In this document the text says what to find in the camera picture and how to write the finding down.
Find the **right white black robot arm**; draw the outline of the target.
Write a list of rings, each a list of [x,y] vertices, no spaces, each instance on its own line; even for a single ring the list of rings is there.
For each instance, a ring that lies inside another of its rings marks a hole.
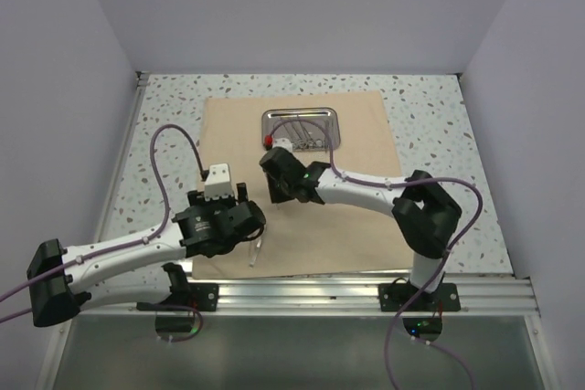
[[[454,199],[417,170],[409,177],[377,177],[335,169],[331,163],[302,164],[293,153],[274,147],[260,159],[274,204],[297,200],[319,205],[363,208],[393,218],[413,251],[407,298],[427,310],[440,298],[440,263],[462,215]]]

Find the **beige cloth wrap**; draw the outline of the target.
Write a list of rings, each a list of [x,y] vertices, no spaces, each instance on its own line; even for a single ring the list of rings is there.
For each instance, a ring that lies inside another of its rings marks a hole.
[[[267,219],[255,261],[250,243],[227,255],[195,257],[196,279],[245,279],[270,276],[409,269],[412,252],[396,222],[363,208],[296,200],[270,201],[259,161],[261,116],[268,110],[323,108],[338,117],[341,144],[335,165],[368,175],[399,177],[399,158],[382,96],[377,91],[268,98],[210,98],[205,104],[200,153],[205,163],[227,163],[234,182],[243,182],[250,200]]]

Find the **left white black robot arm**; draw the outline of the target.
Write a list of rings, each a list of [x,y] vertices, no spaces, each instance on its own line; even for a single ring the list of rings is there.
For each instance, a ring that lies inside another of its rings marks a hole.
[[[148,310],[189,310],[196,298],[179,262],[214,258],[262,233],[266,217],[249,200],[245,184],[238,194],[207,200],[188,194],[189,206],[165,224],[84,246],[39,245],[27,269],[33,323],[49,327],[82,311],[134,302]]]

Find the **steel tweezers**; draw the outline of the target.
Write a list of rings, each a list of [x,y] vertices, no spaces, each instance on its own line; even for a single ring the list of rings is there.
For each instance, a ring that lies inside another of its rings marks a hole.
[[[258,256],[261,252],[262,246],[262,237],[256,238],[254,241],[250,243],[249,248],[249,267],[253,269],[256,265]]]

